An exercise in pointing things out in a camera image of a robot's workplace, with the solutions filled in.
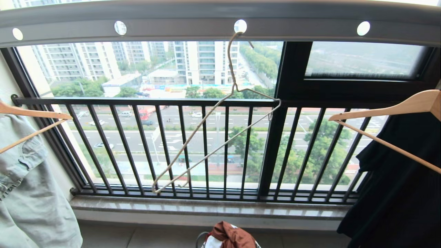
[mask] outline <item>clothes hanger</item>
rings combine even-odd
[[[228,94],[227,96],[225,96],[224,98],[222,98],[220,101],[218,101],[213,108],[205,115],[205,117],[202,119],[202,121],[196,126],[196,128],[194,129],[194,131],[192,132],[192,134],[188,137],[188,139],[186,140],[186,142],[182,145],[182,148],[178,151],[178,153],[176,154],[175,158],[170,162],[170,164],[167,166],[167,168],[155,179],[155,181],[152,184],[152,192],[155,194],[159,194],[163,189],[165,189],[167,186],[171,185],[172,183],[174,183],[176,180],[178,180],[180,177],[182,177],[185,174],[188,174],[187,176],[187,182],[184,185],[179,185],[180,187],[184,187],[185,185],[188,184],[188,182],[190,181],[190,170],[193,169],[194,167],[196,167],[197,165],[199,165],[200,163],[202,163],[204,160],[206,160],[207,158],[209,158],[211,155],[213,155],[214,153],[216,153],[219,149],[223,148],[224,146],[226,146],[229,142],[231,142],[233,139],[235,139],[237,136],[241,135],[243,132],[245,132],[246,130],[248,130],[249,128],[251,128],[252,126],[254,126],[256,123],[258,123],[259,121],[263,120],[264,118],[266,118],[267,116],[270,116],[274,111],[276,111],[282,104],[282,101],[280,99],[276,99],[273,98],[271,96],[262,94],[260,92],[257,92],[255,90],[252,89],[242,89],[239,90],[237,83],[236,83],[236,77],[234,75],[234,70],[233,70],[233,64],[231,61],[231,56],[230,56],[230,48],[231,48],[231,44],[233,43],[233,40],[239,36],[243,34],[243,32],[237,32],[235,33],[231,39],[230,42],[228,43],[228,48],[227,48],[227,56],[228,56],[228,61],[229,61],[229,68],[230,68],[230,72],[231,72],[231,78],[233,80],[233,85],[231,88],[231,93]],[[220,145],[218,148],[216,148],[215,150],[213,150],[210,154],[206,155],[204,158],[202,158],[199,162],[197,162],[196,164],[192,165],[191,167],[189,167],[187,170],[185,170],[184,172],[182,172],[179,176],[175,177],[173,180],[169,181],[168,183],[166,183],[164,186],[162,186],[159,189],[155,189],[155,185],[158,183],[159,179],[166,174],[170,168],[172,167],[172,165],[175,163],[175,161],[178,159],[179,155],[181,155],[182,151],[184,151],[184,149],[187,147],[188,143],[190,142],[190,140],[193,138],[193,136],[196,134],[196,132],[199,130],[199,128],[201,127],[201,125],[205,122],[205,120],[208,118],[208,116],[222,103],[224,102],[226,99],[230,98],[233,94],[234,94],[234,88],[236,88],[237,92],[242,92],[242,91],[252,91],[256,94],[259,94],[261,96],[264,96],[266,98],[269,99],[273,99],[274,101],[278,101],[279,104],[273,108],[270,112],[266,113],[262,118],[260,118],[259,120],[257,120],[256,122],[252,123],[251,125],[247,126],[246,128],[244,128],[242,131],[240,131],[239,133],[237,133],[236,135],[234,135],[233,137],[231,137],[229,140],[225,141],[225,143],[223,143],[222,145]]]
[[[44,118],[52,118],[52,119],[61,119],[55,123],[50,124],[49,126],[47,126],[45,128],[42,128],[42,129],[24,137],[24,138],[21,138],[21,139],[15,141],[14,143],[8,145],[7,147],[0,149],[0,154],[4,153],[5,151],[15,147],[16,145],[34,137],[34,136],[37,136],[37,135],[39,135],[39,134],[41,134],[41,133],[67,121],[67,120],[72,120],[72,117],[68,114],[51,112],[51,111],[38,111],[38,110],[22,109],[22,108],[18,108],[18,107],[9,106],[2,101],[0,101],[0,113],[32,116],[32,117],[44,117]]]
[[[340,120],[358,118],[358,117],[371,117],[371,116],[383,116],[383,115],[397,115],[397,114],[407,114],[407,113],[423,113],[423,112],[431,112],[438,120],[441,121],[441,91],[439,90],[425,90],[415,95],[409,97],[403,102],[382,109],[370,109],[363,111],[352,111],[345,112],[333,115],[329,118],[329,120],[333,120],[340,125],[343,125],[347,128],[350,128],[364,136],[367,136],[380,144],[383,144],[394,151],[401,153],[402,155],[417,161],[418,163],[438,172],[441,174],[441,168],[397,147],[392,145],[391,143],[384,141],[380,138],[377,138],[371,134],[368,134],[358,128],[355,128],[345,122]]]

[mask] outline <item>black garment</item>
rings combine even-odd
[[[395,115],[378,137],[440,167],[440,129],[431,113]],[[441,175],[375,141],[357,158],[370,175],[337,230],[348,248],[441,247]]]

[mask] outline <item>floor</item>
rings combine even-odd
[[[198,235],[209,227],[129,225],[79,222],[83,248],[195,247]],[[246,229],[262,248],[346,248],[350,239],[329,231]]]

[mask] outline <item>marble windowsill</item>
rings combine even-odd
[[[250,217],[340,221],[350,206],[286,203],[247,203],[183,199],[147,199],[78,195],[74,210],[138,214]]]

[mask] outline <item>low building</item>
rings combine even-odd
[[[139,86],[142,83],[140,73],[132,73],[123,75],[117,79],[112,79],[106,83],[101,84],[104,90],[105,97],[114,97],[120,91],[122,87],[133,87],[139,90]]]
[[[154,85],[180,85],[185,82],[179,78],[178,71],[158,69],[149,74],[150,84]]]

